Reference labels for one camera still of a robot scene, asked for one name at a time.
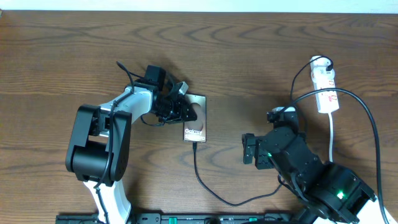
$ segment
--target white cable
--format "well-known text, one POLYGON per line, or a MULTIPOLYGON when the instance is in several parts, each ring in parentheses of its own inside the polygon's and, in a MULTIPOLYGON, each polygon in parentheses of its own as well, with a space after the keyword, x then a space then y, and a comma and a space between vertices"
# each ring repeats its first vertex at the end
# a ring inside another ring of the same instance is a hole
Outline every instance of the white cable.
POLYGON ((329 161, 333 162, 333 118, 331 117, 331 112, 328 115, 330 123, 329 161))

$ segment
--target green led light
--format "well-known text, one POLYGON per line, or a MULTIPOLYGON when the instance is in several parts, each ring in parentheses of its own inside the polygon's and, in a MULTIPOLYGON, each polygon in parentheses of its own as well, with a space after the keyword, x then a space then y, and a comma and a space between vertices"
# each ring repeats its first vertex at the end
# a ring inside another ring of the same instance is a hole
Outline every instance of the green led light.
POLYGON ((344 193, 343 192, 338 192, 337 197, 340 199, 343 199, 344 193))
POLYGON ((177 224, 177 218, 169 218, 169 224, 177 224))

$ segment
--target black cable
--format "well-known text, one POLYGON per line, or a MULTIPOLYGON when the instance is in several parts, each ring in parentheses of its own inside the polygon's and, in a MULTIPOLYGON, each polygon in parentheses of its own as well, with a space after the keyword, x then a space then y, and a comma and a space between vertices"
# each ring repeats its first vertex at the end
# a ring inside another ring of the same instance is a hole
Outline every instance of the black cable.
POLYGON ((149 126, 152 126, 152 127, 161 127, 161 126, 164 126, 164 124, 166 123, 165 118, 162 118, 162 119, 163 119, 163 122, 162 122, 162 123, 148 124, 146 121, 144 121, 144 117, 142 117, 142 116, 143 116, 143 115, 141 115, 141 121, 142 121, 144 124, 149 125, 149 126))
POLYGON ((123 71, 125 71, 127 73, 127 76, 130 79, 131 91, 134 92, 134 81, 132 80, 131 75, 134 75, 136 77, 140 77, 140 76, 130 72, 121 62, 116 61, 116 64, 119 66, 119 68, 121 68, 123 71))
POLYGON ((109 221, 108 211, 106 211, 105 204, 101 196, 101 189, 97 187, 95 193, 98 195, 99 204, 101 205, 101 208, 104 211, 106 224, 110 224, 111 222, 109 221))
POLYGON ((357 95, 355 95, 354 93, 345 90, 345 89, 341 89, 341 88, 324 88, 321 90, 315 90, 315 91, 311 91, 309 93, 306 93, 300 97, 298 97, 297 99, 295 99, 293 102, 291 102, 288 106, 285 106, 283 109, 281 109, 280 111, 278 111, 275 114, 275 117, 278 118, 279 115, 281 113, 283 113, 287 108, 295 105, 297 102, 299 102, 302 99, 305 99, 311 95, 317 94, 317 93, 321 93, 324 91, 339 91, 342 93, 346 93, 350 96, 352 96, 356 101, 358 101, 361 106, 364 108, 365 112, 368 114, 368 118, 372 124, 372 129, 373 129, 373 135, 374 135, 374 144, 376 147, 376 179, 377 179, 377 196, 379 199, 379 206, 380 206, 380 211, 381 211, 381 215, 383 217, 384 223, 385 224, 389 224, 388 219, 386 217, 386 213, 384 211, 384 202, 383 202, 383 193, 382 193, 382 182, 381 182, 381 158, 380 158, 380 142, 379 142, 379 134, 377 132, 377 127, 376 127, 376 122, 374 121, 374 118, 368 108, 368 106, 366 106, 365 102, 357 95))
POLYGON ((121 63, 121 62, 116 62, 117 65, 119 65, 119 67, 121 69, 123 69, 131 82, 131 91, 129 93, 126 93, 124 96, 120 97, 119 99, 113 101, 112 106, 111 106, 111 111, 109 112, 109 149, 108 149, 108 158, 106 160, 106 164, 105 164, 105 168, 104 168, 104 172, 101 176, 101 178, 99 179, 98 183, 94 186, 94 189, 96 189, 96 193, 98 195, 98 200, 99 200, 99 204, 101 205, 102 210, 104 211, 104 215, 105 215, 105 220, 106 223, 109 224, 109 217, 108 217, 108 213, 106 211, 104 202, 102 200, 102 196, 101 196, 101 189, 100 189, 100 185, 104 182, 104 179, 106 177, 106 174, 108 174, 108 170, 109 167, 111 165, 111 158, 112 158, 112 152, 113 152, 113 114, 114 114, 114 109, 118 106, 118 104, 120 102, 122 102, 124 99, 126 99, 127 97, 129 97, 130 95, 132 95, 134 93, 134 81, 132 80, 129 71, 125 68, 125 66, 121 63))
POLYGON ((288 184, 286 184, 286 183, 284 183, 284 181, 282 181, 280 174, 278 175, 278 182, 280 184, 282 184, 284 187, 286 187, 289 191, 291 191, 294 195, 298 196, 297 192, 295 192, 288 184))
POLYGON ((210 190, 210 189, 206 186, 206 184, 203 183, 203 181, 201 180, 201 178, 200 178, 200 176, 199 176, 199 173, 198 173, 198 167, 197 167, 197 142, 194 142, 194 143, 193 143, 192 148, 193 148, 193 166, 194 166, 194 168, 195 168, 195 174, 196 174, 196 177, 197 177, 197 179, 198 179, 198 181, 199 181, 199 184, 200 184, 204 189, 206 189, 210 194, 212 194, 214 197, 216 197, 218 200, 222 201, 222 202, 223 202, 224 204, 226 204, 226 205, 229 205, 229 206, 232 206, 232 207, 238 207, 238 206, 244 205, 245 203, 251 202, 251 201, 256 200, 256 199, 260 199, 260 198, 264 198, 264 197, 270 197, 270 196, 273 196, 274 194, 276 194, 276 193, 278 192, 278 190, 282 187, 282 184, 280 184, 280 185, 273 191, 273 193, 265 194, 265 195, 260 195, 260 196, 254 197, 254 198, 250 198, 250 199, 245 200, 244 202, 241 202, 241 203, 230 203, 230 202, 227 202, 226 200, 224 200, 224 199, 222 199, 220 196, 218 196, 216 193, 214 193, 212 190, 210 190))
POLYGON ((300 196, 300 198, 303 199, 305 202, 308 202, 308 199, 306 199, 306 198, 304 197, 304 194, 303 194, 303 192, 301 191, 301 189, 300 189, 300 187, 299 187, 299 185, 298 185, 298 183, 297 183, 296 178, 297 178, 297 172, 294 172, 293 175, 292 175, 292 183, 293 183, 293 186, 294 186, 294 188, 296 189, 296 192, 298 193, 298 196, 300 196))

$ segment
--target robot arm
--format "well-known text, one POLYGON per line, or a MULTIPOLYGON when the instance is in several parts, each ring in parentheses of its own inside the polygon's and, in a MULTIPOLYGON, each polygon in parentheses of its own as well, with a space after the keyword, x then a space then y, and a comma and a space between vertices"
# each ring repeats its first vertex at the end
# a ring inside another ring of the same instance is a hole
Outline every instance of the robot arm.
MULTIPOLYGON (((305 223, 383 223, 377 197, 352 170, 333 162, 322 163, 299 132, 293 107, 267 113, 274 129, 265 136, 243 134, 243 162, 257 169, 275 168, 282 183, 306 206, 295 221, 305 223)), ((386 211, 390 223, 396 223, 386 211)))
POLYGON ((154 113, 159 121, 169 124, 197 118, 192 107, 185 101, 188 85, 185 82, 172 82, 169 93, 162 95, 164 78, 163 69, 149 65, 144 80, 138 80, 134 86, 127 86, 114 100, 99 106, 83 105, 78 109, 66 167, 90 189, 101 222, 126 223, 129 218, 131 204, 126 198, 121 179, 129 157, 131 124, 146 113, 154 113), (110 122, 111 107, 116 102, 113 122, 110 122), (89 139, 89 136, 109 137, 111 124, 112 141, 105 144, 89 139), (113 146, 109 157, 110 142, 113 142, 113 146), (95 189, 104 174, 108 158, 111 161, 102 180, 103 184, 95 189))

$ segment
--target smartphone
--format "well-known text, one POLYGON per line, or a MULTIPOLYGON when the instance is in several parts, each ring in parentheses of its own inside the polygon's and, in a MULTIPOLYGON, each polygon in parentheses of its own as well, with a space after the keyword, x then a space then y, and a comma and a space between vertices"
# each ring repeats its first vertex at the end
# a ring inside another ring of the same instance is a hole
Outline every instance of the smartphone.
POLYGON ((183 140, 206 142, 206 97, 193 94, 185 94, 185 99, 192 105, 198 119, 187 121, 183 125, 183 140))

